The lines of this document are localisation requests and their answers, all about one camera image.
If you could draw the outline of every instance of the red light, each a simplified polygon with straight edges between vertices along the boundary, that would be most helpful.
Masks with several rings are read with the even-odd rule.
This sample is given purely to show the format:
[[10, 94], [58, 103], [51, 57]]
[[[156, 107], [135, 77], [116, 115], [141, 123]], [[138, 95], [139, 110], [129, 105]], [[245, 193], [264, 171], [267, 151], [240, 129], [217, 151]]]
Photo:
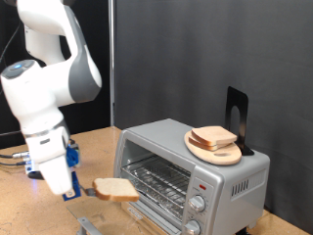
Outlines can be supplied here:
[[206, 189], [203, 185], [200, 185], [200, 187], [201, 187], [203, 190], [205, 190], [205, 189]]

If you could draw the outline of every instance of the black backdrop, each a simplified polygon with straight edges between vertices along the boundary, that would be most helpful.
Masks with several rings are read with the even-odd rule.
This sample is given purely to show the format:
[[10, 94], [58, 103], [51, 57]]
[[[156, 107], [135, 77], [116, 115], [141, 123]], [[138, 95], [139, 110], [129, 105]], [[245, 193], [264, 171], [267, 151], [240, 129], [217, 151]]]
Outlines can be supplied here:
[[[102, 0], [76, 1], [72, 6], [84, 33], [90, 54], [103, 80], [103, 88], [93, 102], [61, 107], [71, 134], [110, 126], [110, 43], [108, 2]], [[0, 0], [0, 54], [19, 24], [17, 8]], [[62, 38], [66, 57], [66, 41]], [[9, 47], [0, 71], [17, 61], [32, 59], [25, 51], [23, 27]], [[4, 94], [0, 96], [0, 133], [19, 130]], [[0, 149], [23, 144], [22, 135], [1, 137]]]
[[116, 0], [115, 125], [224, 125], [249, 98], [247, 145], [271, 159], [266, 207], [313, 233], [313, 2]]

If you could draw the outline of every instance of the silver toaster oven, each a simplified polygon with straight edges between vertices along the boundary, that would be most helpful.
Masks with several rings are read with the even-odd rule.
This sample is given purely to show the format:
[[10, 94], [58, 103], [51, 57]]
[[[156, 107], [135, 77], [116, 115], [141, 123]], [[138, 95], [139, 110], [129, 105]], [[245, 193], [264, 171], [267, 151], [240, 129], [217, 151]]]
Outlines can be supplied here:
[[253, 227], [263, 212], [269, 158], [254, 151], [237, 164], [209, 164], [185, 146], [191, 129], [166, 119], [121, 132], [114, 177], [130, 179], [140, 192], [132, 206], [168, 234], [232, 235]]

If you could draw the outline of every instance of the bread slice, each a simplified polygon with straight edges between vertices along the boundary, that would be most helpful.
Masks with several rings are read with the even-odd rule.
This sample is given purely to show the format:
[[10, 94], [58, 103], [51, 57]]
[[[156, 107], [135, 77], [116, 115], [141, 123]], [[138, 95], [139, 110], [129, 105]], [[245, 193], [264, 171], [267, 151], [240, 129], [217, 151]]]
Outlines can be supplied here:
[[241, 160], [242, 152], [235, 143], [231, 143], [215, 152], [207, 151], [189, 143], [189, 132], [185, 134], [185, 144], [196, 157], [214, 165], [233, 165]]
[[237, 135], [224, 129], [222, 126], [194, 128], [192, 135], [196, 140], [207, 146], [230, 144], [237, 140]]
[[104, 201], [137, 202], [139, 193], [128, 179], [97, 178], [93, 182], [96, 196]]
[[216, 151], [220, 148], [223, 148], [223, 147], [229, 145], [229, 144], [220, 144], [220, 145], [214, 145], [214, 146], [204, 145], [203, 143], [199, 142], [197, 139], [195, 139], [193, 137], [191, 131], [188, 133], [188, 137], [189, 137], [189, 143], [191, 143], [192, 145], [195, 145], [199, 148], [202, 148], [204, 150], [208, 150], [208, 151]]

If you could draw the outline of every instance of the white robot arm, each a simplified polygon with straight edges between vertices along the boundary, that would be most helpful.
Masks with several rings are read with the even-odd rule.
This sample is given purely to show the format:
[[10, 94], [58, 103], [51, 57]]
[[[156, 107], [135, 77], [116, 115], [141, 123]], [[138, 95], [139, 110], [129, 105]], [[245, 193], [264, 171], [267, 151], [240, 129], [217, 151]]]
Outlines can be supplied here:
[[[69, 132], [59, 106], [92, 101], [102, 87], [78, 21], [62, 0], [20, 0], [26, 49], [47, 67], [27, 60], [1, 74], [9, 106], [21, 125], [30, 157], [56, 195], [71, 190], [67, 166]], [[65, 61], [59, 35], [71, 53]]]

